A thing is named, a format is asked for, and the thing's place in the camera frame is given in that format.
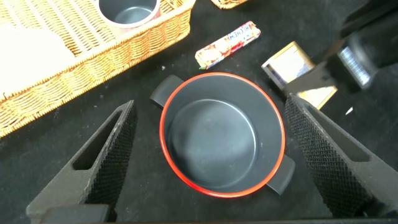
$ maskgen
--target snack wrapper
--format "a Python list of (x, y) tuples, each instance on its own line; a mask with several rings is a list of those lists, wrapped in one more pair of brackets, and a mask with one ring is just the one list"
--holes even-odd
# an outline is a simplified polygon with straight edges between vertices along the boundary
[(200, 69), (212, 67), (238, 49), (257, 39), (260, 34), (261, 31), (252, 21), (243, 24), (232, 33), (197, 51), (195, 58), (200, 65)]

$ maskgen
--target black surface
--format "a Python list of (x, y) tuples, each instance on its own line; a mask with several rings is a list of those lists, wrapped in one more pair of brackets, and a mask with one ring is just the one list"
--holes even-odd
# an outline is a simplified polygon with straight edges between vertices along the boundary
[[(288, 132), (286, 153), (296, 162), (290, 185), (280, 197), (263, 188), (248, 197), (222, 200), (187, 187), (168, 167), (159, 144), (161, 110), (150, 94), (168, 75), (186, 80), (203, 73), (194, 59), (197, 50), (248, 20), (260, 38), (210, 71), (231, 72), (258, 84), (283, 110), (283, 102), (267, 84), (261, 65), (296, 40), (311, 57), (338, 38), (345, 17), (358, 1), (250, 0), (221, 11), (197, 0), (191, 34), (171, 48), (118, 75), (46, 114), (0, 141), (0, 211), (4, 223), (27, 223), (27, 204), (45, 187), (84, 142), (119, 105), (134, 99), (138, 124), (126, 183), (119, 199), (123, 221), (274, 220), (330, 217), (301, 152)], [(322, 109), (390, 166), (398, 169), (398, 67), (383, 70), (364, 93), (336, 94)], [(352, 113), (345, 113), (350, 107)]]
[(379, 19), (378, 22), (368, 25), (361, 30), (361, 43), (370, 60), (377, 67), (385, 67), (398, 61), (398, 3), (395, 11)]
[(219, 224), (219, 223), (228, 223), (228, 224), (375, 224), (375, 223), (396, 223), (397, 219), (376, 219), (376, 218), (368, 218), (368, 219), (330, 219), (330, 220), (271, 220), (271, 221), (235, 221), (235, 222), (208, 222), (207, 224)]
[(186, 177), (208, 190), (236, 193), (260, 184), (276, 166), (282, 148), (277, 113), (252, 85), (220, 73), (179, 89), (162, 131)]
[(49, 209), (40, 223), (104, 223), (108, 222), (109, 205), (71, 205)]

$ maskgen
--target black table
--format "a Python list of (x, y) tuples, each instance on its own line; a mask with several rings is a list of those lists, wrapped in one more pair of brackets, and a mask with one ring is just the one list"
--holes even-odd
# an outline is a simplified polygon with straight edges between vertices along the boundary
[[(168, 167), (159, 144), (160, 109), (149, 101), (168, 75), (182, 79), (203, 73), (194, 59), (200, 48), (252, 20), (259, 39), (206, 72), (229, 72), (258, 84), (283, 111), (260, 68), (271, 55), (295, 40), (314, 56), (338, 38), (344, 18), (364, 0), (250, 0), (221, 11), (197, 0), (191, 34), (171, 48), (136, 65), (0, 140), (0, 210), (4, 223), (27, 223), (27, 204), (77, 152), (114, 109), (136, 101), (139, 121), (126, 183), (117, 211), (122, 221), (272, 220), (330, 217), (295, 141), (287, 133), (286, 153), (297, 168), (280, 197), (263, 188), (244, 198), (223, 200), (187, 187)], [(387, 163), (398, 168), (396, 115), (398, 68), (378, 76), (374, 87), (356, 95), (339, 93), (323, 111)], [(336, 107), (343, 99), (345, 105)], [(345, 112), (354, 106), (354, 111)]]

